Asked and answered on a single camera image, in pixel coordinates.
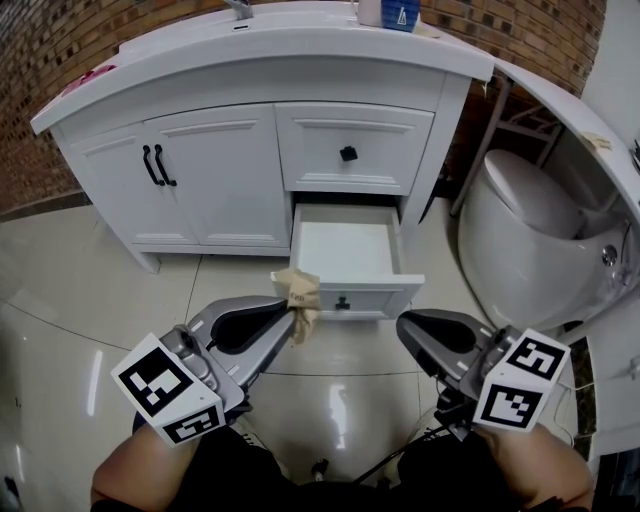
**toilet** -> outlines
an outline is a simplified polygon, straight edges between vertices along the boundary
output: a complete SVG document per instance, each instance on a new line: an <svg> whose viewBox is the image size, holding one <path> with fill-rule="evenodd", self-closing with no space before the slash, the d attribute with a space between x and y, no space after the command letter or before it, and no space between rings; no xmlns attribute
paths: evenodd
<svg viewBox="0 0 640 512"><path fill-rule="evenodd" d="M636 256L627 227L622 215L579 207L523 158L492 150L461 212L460 262L497 327L553 329L586 320L631 289L637 272L628 260Z"/></svg>

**black drawer knob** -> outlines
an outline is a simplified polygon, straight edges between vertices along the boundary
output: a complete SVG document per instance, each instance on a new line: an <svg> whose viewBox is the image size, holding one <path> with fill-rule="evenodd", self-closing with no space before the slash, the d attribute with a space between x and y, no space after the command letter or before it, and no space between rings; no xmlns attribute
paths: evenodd
<svg viewBox="0 0 640 512"><path fill-rule="evenodd" d="M348 311L351 309L351 304L347 302L346 297L340 297L336 304L336 311Z"/></svg>
<svg viewBox="0 0 640 512"><path fill-rule="evenodd" d="M353 146L346 146L340 150L340 156L343 162L351 162L358 159L358 152Z"/></svg>

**open drawer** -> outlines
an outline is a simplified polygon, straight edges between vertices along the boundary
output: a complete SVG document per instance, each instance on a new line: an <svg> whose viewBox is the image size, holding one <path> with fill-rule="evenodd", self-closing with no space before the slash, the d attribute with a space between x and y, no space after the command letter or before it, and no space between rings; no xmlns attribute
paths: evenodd
<svg viewBox="0 0 640 512"><path fill-rule="evenodd" d="M296 206L290 266L320 278L323 318L396 318L424 283L423 275L404 274L403 264L395 208Z"/></svg>

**tile floor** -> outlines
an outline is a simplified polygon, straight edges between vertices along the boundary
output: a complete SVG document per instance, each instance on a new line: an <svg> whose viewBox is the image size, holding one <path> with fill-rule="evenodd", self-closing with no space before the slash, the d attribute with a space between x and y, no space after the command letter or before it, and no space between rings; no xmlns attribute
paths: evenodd
<svg viewBox="0 0 640 512"><path fill-rule="evenodd" d="M406 253L409 270L427 278L414 308L486 321L454 257L445 201L434 202ZM94 469L131 429L133 408L109 375L127 350L217 298L272 294L269 272L287 266L162 260L158 275L144 272L93 207L0 225L0 476L13 476L27 511L88 510ZM403 444L437 392L394 322L383 321L320 323L303 345L282 350L251 396L259 435L304 481L321 457L331 461L329 478L368 469ZM559 409L575 433L570 398L556 390L543 416L564 439L553 416Z"/></svg>

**toilet lid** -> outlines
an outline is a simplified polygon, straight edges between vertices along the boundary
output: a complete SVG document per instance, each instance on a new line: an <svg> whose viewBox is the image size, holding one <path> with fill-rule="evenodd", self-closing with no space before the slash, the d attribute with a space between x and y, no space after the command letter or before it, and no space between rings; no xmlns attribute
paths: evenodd
<svg viewBox="0 0 640 512"><path fill-rule="evenodd" d="M501 149L489 151L484 164L491 186L525 224L557 238L576 236L583 224L580 210L542 170Z"/></svg>

